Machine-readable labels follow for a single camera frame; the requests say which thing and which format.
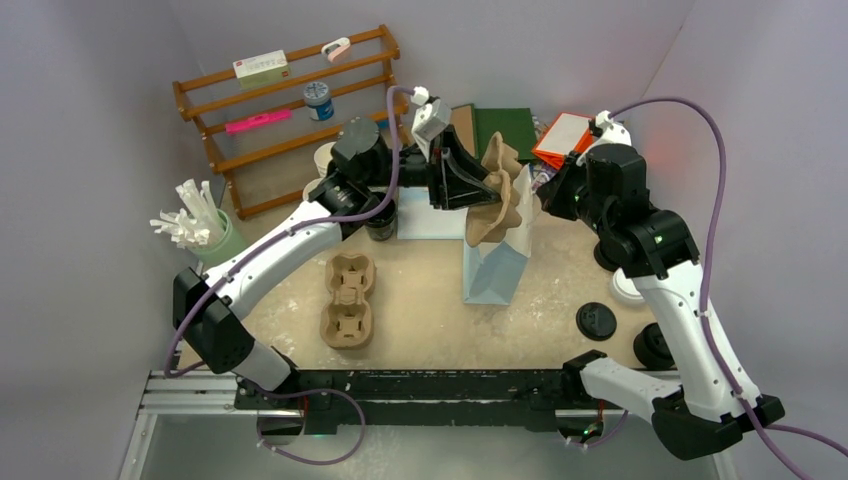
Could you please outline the single brown pulp cup carrier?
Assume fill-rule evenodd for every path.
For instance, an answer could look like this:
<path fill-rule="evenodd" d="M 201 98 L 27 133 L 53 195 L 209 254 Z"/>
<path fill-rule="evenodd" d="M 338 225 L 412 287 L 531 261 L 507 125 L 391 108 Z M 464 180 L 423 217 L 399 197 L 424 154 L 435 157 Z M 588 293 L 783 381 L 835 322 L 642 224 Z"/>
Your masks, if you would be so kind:
<path fill-rule="evenodd" d="M 487 171 L 483 184 L 499 197 L 494 203 L 468 209 L 465 241 L 472 248 L 481 243 L 499 243 L 509 229 L 522 223 L 517 211 L 521 194 L 514 188 L 514 183 L 523 166 L 518 161 L 518 152 L 504 141 L 500 132 L 495 132 L 490 138 L 481 166 Z"/>

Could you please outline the light blue paper bag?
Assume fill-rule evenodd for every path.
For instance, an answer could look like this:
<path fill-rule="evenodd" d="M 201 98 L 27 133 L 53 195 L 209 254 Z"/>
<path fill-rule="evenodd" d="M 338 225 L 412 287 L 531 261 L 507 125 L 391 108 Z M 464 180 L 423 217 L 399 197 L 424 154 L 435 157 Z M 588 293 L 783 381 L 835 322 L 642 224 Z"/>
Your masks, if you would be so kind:
<path fill-rule="evenodd" d="M 471 246 L 472 212 L 466 213 L 462 268 L 465 304 L 509 305 L 512 302 L 531 258 L 533 224 L 541 209 L 532 190 L 532 181 L 530 168 L 525 165 L 514 182 L 520 195 L 516 211 L 522 223 L 506 229 L 498 242 L 483 241 Z"/>

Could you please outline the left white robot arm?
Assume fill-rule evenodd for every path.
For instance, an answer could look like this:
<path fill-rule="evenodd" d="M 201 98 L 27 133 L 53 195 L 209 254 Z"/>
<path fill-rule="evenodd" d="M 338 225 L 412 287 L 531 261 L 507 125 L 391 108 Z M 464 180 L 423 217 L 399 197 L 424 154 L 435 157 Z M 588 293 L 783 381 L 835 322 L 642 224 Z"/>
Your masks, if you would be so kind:
<path fill-rule="evenodd" d="M 503 206 L 510 192 L 465 150 L 450 124 L 438 123 L 423 145 L 393 149 L 374 120 L 355 118 L 331 148 L 326 177 L 286 220 L 207 272 L 187 268 L 174 278 L 177 340 L 212 372 L 232 372 L 259 387 L 272 408 L 292 405 L 298 395 L 294 364 L 260 343 L 243 318 L 304 263 L 385 212 L 388 198 L 407 186 L 427 188 L 431 206 L 445 211 Z"/>

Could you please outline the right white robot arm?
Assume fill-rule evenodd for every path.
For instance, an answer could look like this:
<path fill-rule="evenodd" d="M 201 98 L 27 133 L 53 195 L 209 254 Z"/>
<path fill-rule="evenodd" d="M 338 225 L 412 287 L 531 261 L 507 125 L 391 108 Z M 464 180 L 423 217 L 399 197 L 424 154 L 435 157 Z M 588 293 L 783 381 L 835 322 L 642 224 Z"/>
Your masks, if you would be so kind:
<path fill-rule="evenodd" d="M 652 205 L 647 164 L 631 146 L 604 144 L 571 161 L 537 195 L 549 215 L 584 222 L 607 258 L 633 281 L 653 313 L 679 374 L 662 381 L 599 351 L 564 366 L 564 399 L 576 407 L 611 402 L 648 421 L 681 460 L 721 452 L 785 415 L 781 401 L 751 381 L 701 288 L 696 243 L 675 212 Z"/>

